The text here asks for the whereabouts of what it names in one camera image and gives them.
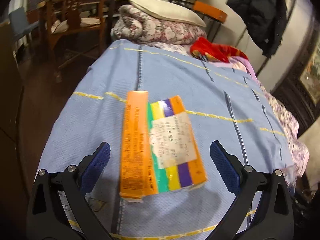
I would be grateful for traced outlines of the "plain lilac cloth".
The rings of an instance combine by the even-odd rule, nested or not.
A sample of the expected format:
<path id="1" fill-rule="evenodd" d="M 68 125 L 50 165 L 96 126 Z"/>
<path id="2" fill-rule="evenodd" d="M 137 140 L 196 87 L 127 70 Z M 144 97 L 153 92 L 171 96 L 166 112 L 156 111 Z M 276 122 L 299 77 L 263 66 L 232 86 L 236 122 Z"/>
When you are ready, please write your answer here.
<path id="1" fill-rule="evenodd" d="M 258 81 L 252 65 L 250 64 L 250 62 L 247 59 L 245 59 L 243 57 L 231 56 L 231 57 L 229 57 L 228 63 L 216 61 L 216 62 L 211 62 L 210 64 L 212 64 L 216 67 L 232 68 L 232 69 L 236 69 L 236 70 L 241 70 L 241 71 L 249 74 L 254 81 L 256 81 L 256 82 Z"/>

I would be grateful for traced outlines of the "white pillow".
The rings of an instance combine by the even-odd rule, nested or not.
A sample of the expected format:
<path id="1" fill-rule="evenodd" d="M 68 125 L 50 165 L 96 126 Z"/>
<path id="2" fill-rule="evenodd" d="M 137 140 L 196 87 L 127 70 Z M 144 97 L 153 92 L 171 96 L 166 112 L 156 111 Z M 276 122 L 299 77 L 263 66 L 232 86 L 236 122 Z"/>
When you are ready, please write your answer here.
<path id="1" fill-rule="evenodd" d="M 174 3 L 162 0 L 129 0 L 129 3 L 142 12 L 160 20 L 206 27 L 205 22 L 195 12 Z"/>

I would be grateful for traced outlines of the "folded floral maroon quilt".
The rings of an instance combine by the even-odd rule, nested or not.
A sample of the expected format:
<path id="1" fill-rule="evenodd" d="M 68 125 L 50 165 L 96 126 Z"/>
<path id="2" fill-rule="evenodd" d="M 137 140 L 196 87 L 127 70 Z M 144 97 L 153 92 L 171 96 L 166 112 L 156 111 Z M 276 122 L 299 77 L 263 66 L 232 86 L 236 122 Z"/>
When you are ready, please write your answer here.
<path id="1" fill-rule="evenodd" d="M 189 23 L 160 20 L 135 8 L 123 5 L 119 19 L 111 29 L 114 40 L 126 39 L 136 43 L 162 42 L 174 45 L 191 45 L 198 38 L 206 38 L 202 27 Z"/>

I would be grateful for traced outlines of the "orange rainbow medicine box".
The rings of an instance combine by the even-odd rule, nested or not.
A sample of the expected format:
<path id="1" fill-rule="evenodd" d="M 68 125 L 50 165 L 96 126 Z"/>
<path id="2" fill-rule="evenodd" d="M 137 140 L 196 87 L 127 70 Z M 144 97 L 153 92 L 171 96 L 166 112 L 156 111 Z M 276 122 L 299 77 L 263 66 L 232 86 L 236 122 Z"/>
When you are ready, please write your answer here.
<path id="1" fill-rule="evenodd" d="M 119 195 L 131 202 L 207 181 L 182 99 L 149 103 L 148 95 L 130 91 L 125 100 Z"/>

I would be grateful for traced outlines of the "light blue bed sheet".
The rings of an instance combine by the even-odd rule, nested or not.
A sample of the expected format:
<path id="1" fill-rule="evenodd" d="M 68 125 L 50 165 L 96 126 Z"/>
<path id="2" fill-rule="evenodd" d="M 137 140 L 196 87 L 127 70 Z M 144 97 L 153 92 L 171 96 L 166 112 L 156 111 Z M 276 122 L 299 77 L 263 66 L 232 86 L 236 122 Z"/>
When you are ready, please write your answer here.
<path id="1" fill-rule="evenodd" d="M 147 196 L 140 203 L 118 193 L 120 146 L 127 93 L 146 90 L 156 102 L 178 95 L 188 111 L 207 181 L 197 189 Z M 61 172 L 105 141 L 111 158 L 89 200 L 117 236 L 205 239 L 234 200 L 211 160 L 218 140 L 258 172 L 293 174 L 284 129 L 258 83 L 246 72 L 127 40 L 115 41 L 87 70 L 56 120 L 39 168 Z"/>

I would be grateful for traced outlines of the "black jacket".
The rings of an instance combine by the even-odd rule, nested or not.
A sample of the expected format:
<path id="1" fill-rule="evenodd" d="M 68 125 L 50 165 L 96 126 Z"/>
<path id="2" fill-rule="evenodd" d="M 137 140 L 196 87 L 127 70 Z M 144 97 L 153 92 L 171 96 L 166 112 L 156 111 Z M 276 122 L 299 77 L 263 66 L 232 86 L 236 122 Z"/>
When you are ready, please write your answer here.
<path id="1" fill-rule="evenodd" d="M 285 0 L 228 0 L 226 4 L 241 17 L 263 55 L 274 55 L 287 24 Z"/>

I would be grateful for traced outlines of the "red patterned blanket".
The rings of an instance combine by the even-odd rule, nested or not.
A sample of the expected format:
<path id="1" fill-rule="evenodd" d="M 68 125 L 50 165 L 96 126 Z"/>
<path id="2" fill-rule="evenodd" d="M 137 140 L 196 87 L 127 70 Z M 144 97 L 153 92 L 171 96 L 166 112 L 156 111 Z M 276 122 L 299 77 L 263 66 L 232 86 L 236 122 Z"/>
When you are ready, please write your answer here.
<path id="1" fill-rule="evenodd" d="M 190 47 L 190 54 L 196 58 L 205 57 L 209 61 L 229 63 L 229 58 L 234 56 L 248 60 L 248 57 L 238 48 L 225 44 L 211 43 L 206 38 L 198 38 Z"/>

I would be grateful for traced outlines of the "blue chair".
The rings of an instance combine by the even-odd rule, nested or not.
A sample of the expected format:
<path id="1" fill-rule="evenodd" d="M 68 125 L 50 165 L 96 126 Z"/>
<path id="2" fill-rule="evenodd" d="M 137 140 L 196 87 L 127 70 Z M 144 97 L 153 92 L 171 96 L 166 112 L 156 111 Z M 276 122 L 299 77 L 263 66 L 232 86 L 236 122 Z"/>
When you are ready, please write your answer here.
<path id="1" fill-rule="evenodd" d="M 16 49 L 18 49 L 18 41 L 24 36 L 29 35 L 32 30 L 39 26 L 39 22 L 29 23 L 24 7 L 9 13 L 10 25 L 14 35 Z"/>

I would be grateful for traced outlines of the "framed landscape painting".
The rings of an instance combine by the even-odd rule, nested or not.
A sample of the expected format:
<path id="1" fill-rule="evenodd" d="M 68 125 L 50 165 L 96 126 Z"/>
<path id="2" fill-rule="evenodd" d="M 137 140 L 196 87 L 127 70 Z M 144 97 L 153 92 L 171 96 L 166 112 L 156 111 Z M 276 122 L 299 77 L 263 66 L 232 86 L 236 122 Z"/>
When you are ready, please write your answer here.
<path id="1" fill-rule="evenodd" d="M 300 75 L 300 81 L 311 97 L 311 100 L 316 105 L 319 102 L 320 96 L 320 55 L 319 43 L 317 43 L 306 67 Z"/>

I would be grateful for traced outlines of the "purple floral quilt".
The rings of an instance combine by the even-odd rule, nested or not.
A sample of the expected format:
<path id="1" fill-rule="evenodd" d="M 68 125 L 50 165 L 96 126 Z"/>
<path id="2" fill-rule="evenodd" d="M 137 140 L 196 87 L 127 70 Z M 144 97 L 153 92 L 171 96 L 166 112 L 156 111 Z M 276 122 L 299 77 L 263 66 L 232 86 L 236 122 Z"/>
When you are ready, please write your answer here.
<path id="1" fill-rule="evenodd" d="M 295 187 L 298 177 L 302 177 L 306 171 L 306 166 L 309 161 L 310 152 L 306 144 L 297 139 L 299 124 L 293 114 L 289 112 L 274 96 L 272 96 L 257 79 L 254 70 L 247 70 L 251 78 L 260 86 L 265 98 L 270 104 L 274 115 L 280 122 L 283 132 L 287 138 L 289 152 L 293 165 L 282 169 L 285 180 L 288 186 Z"/>

